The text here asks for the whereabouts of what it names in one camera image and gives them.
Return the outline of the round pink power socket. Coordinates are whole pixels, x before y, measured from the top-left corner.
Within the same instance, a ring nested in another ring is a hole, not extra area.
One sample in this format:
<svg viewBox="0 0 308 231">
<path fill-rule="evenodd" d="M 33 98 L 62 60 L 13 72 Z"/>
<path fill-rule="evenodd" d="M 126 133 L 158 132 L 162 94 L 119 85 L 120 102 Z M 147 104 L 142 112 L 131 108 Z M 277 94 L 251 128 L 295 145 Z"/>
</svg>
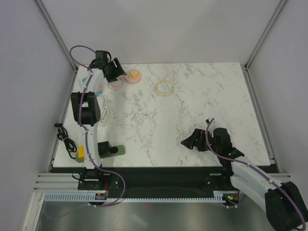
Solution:
<svg viewBox="0 0 308 231">
<path fill-rule="evenodd" d="M 129 84 L 137 84 L 141 81 L 141 72 L 139 70 L 129 70 L 125 76 L 126 82 Z"/>
</svg>

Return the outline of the yellow charger plug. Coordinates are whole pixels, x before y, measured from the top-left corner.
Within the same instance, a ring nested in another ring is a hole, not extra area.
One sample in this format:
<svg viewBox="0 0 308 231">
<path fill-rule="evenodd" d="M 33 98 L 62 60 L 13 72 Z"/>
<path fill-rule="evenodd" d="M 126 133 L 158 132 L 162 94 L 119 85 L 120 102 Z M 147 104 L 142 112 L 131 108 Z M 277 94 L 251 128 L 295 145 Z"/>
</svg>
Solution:
<svg viewBox="0 0 308 231">
<path fill-rule="evenodd" d="M 141 78 L 141 73 L 140 73 L 139 70 L 133 69 L 133 70 L 130 71 L 130 74 L 131 74 L 131 78 L 132 78 L 134 81 L 137 81 L 138 79 Z"/>
</svg>

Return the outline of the teal power strip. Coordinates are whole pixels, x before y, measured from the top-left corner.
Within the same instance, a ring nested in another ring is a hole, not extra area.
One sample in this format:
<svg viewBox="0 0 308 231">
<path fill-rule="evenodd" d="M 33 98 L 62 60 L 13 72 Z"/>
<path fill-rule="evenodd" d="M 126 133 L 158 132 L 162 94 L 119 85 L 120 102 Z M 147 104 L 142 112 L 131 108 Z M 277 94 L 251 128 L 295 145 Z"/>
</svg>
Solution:
<svg viewBox="0 0 308 231">
<path fill-rule="evenodd" d="M 86 80 L 87 80 L 87 78 L 84 77 L 84 78 L 82 79 L 82 83 L 84 84 L 84 83 L 86 82 Z M 99 84 L 99 86 L 98 86 L 98 88 L 97 88 L 97 90 L 96 90 L 96 97 L 101 96 L 102 93 L 103 93 L 102 83 L 100 82 L 100 84 Z"/>
</svg>

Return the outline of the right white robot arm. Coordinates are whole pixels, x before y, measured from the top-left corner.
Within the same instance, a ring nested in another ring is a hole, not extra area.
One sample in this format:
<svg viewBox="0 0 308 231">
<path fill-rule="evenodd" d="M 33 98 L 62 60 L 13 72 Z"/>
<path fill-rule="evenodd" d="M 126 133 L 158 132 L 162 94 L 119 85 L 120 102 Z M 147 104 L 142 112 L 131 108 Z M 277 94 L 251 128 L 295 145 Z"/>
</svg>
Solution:
<svg viewBox="0 0 308 231">
<path fill-rule="evenodd" d="M 227 129 L 216 128 L 209 132 L 196 128 L 181 144 L 190 150 L 211 151 L 225 171 L 220 177 L 221 186 L 228 190 L 234 187 L 253 200 L 276 231 L 306 230 L 308 209 L 298 187 L 252 164 L 233 146 Z"/>
</svg>

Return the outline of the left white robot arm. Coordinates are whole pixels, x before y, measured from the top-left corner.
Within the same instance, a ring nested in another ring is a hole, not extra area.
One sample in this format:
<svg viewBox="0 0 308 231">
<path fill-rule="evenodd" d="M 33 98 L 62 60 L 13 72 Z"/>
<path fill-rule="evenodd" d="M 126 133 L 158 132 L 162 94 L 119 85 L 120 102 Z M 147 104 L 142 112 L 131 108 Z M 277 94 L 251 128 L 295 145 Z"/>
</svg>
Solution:
<svg viewBox="0 0 308 231">
<path fill-rule="evenodd" d="M 86 67 L 88 75 L 78 92 L 72 92 L 70 99 L 74 120 L 78 123 L 83 137 L 84 167 L 81 172 L 78 189 L 107 191 L 111 186 L 112 171 L 102 168 L 102 159 L 124 155 L 124 145 L 112 146 L 108 141 L 98 142 L 97 128 L 101 120 L 101 109 L 96 90 L 101 81 L 114 82 L 125 71 L 117 58 L 108 51 L 95 51 L 95 58 Z"/>
</svg>

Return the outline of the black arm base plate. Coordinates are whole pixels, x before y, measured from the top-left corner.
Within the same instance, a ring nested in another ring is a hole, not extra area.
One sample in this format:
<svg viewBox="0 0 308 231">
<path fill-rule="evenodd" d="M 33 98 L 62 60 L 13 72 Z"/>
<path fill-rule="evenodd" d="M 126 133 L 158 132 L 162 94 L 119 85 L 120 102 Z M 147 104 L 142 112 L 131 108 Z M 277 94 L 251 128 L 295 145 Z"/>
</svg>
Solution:
<svg viewBox="0 0 308 231">
<path fill-rule="evenodd" d="M 214 191 L 237 191 L 222 167 L 105 167 L 113 172 L 108 192 L 113 198 L 208 197 Z"/>
</svg>

